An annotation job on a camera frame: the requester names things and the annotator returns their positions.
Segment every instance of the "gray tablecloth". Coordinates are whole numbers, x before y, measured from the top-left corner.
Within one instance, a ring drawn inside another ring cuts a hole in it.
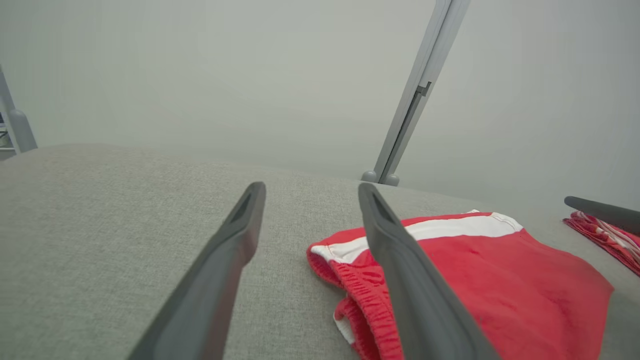
[[[227,359],[355,359],[332,320],[344,296],[317,278],[308,245],[359,227],[358,181],[194,162],[107,145],[37,149],[0,162],[0,358],[126,357],[252,181],[267,184]],[[601,358],[637,358],[640,279],[558,218],[527,208],[380,186],[399,217],[500,211],[616,287]]]

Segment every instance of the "patterned red cloth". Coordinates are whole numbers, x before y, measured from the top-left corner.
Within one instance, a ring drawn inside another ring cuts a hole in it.
[[[597,359],[613,287],[591,265],[537,242],[512,218],[403,220],[504,360]],[[333,319],[365,360],[402,359],[382,268],[364,229],[312,244],[307,259],[346,290]]]
[[[640,276],[640,238],[604,221],[575,211],[563,222],[596,243]]]

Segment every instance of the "red and white cloth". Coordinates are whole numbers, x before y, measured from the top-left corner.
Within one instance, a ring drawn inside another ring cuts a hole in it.
[[[581,211],[575,211],[563,222],[640,276],[640,238],[609,225]]]
[[[591,265],[498,213],[402,223],[504,360],[598,358],[613,287]],[[346,290],[333,319],[360,357],[402,359],[388,288],[364,229],[312,244],[307,259]]]

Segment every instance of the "red garment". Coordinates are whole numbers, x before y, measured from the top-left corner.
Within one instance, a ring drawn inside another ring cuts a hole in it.
[[[581,211],[563,222],[583,234],[640,276],[640,238]]]
[[[402,221],[504,360],[597,359],[613,287],[512,218],[467,213]],[[333,316],[365,360],[402,359],[388,288],[363,228],[312,244],[314,271],[347,291]]]

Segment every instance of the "white wall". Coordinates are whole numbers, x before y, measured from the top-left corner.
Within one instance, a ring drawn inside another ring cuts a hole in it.
[[[400,186],[640,209],[640,1],[472,1]]]
[[[167,147],[357,179],[434,4],[3,0],[0,63],[41,147]]]

